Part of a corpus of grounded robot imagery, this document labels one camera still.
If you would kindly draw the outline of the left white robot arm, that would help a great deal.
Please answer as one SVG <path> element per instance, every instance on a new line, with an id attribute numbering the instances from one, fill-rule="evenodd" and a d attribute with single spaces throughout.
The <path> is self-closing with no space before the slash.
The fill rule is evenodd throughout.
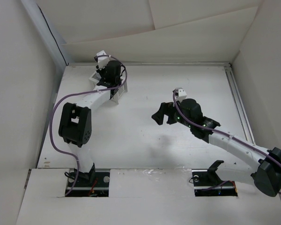
<path id="1" fill-rule="evenodd" d="M 92 113 L 105 102 L 124 92 L 121 69 L 124 66 L 117 60 L 107 63 L 105 68 L 98 69 L 99 82 L 94 87 L 95 93 L 86 95 L 76 103 L 65 103 L 62 109 L 59 136 L 63 138 L 71 153 L 78 157 L 79 166 L 66 176 L 77 179 L 76 187 L 90 187 L 96 179 L 95 164 L 88 146 L 92 134 Z"/>

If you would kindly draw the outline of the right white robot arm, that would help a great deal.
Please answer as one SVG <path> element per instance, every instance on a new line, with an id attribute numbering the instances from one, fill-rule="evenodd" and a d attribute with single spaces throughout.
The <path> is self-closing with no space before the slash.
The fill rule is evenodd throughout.
<path id="1" fill-rule="evenodd" d="M 270 197 L 281 192 L 281 149 L 260 147 L 224 130 L 219 122 L 204 116 L 201 106 L 191 98 L 163 102 L 151 118 L 162 125 L 165 116 L 168 117 L 167 124 L 179 123 L 188 127 L 196 138 L 227 151 L 248 165 L 246 171 L 237 169 L 235 165 L 224 170 L 220 168 L 224 161 L 216 160 L 205 172 L 210 182 L 209 189 L 238 181 L 254 185 Z"/>

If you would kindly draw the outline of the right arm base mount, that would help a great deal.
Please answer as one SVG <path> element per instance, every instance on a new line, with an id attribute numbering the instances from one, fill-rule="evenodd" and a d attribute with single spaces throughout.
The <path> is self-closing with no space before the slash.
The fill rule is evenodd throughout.
<path id="1" fill-rule="evenodd" d="M 234 181 L 221 180 L 216 174 L 223 160 L 216 160 L 207 169 L 192 169 L 189 183 L 193 184 L 195 197 L 238 197 Z"/>

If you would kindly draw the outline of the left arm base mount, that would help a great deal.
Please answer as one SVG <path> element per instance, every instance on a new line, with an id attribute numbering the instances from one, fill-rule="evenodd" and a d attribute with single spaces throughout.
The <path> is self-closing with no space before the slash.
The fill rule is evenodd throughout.
<path id="1" fill-rule="evenodd" d="M 65 194 L 71 189 L 75 178 L 74 175 L 67 175 L 67 186 Z M 66 197 L 108 197 L 110 183 L 110 170 L 98 170 L 95 173 L 95 178 L 91 183 L 82 181 L 78 178 L 72 191 L 66 194 Z"/>

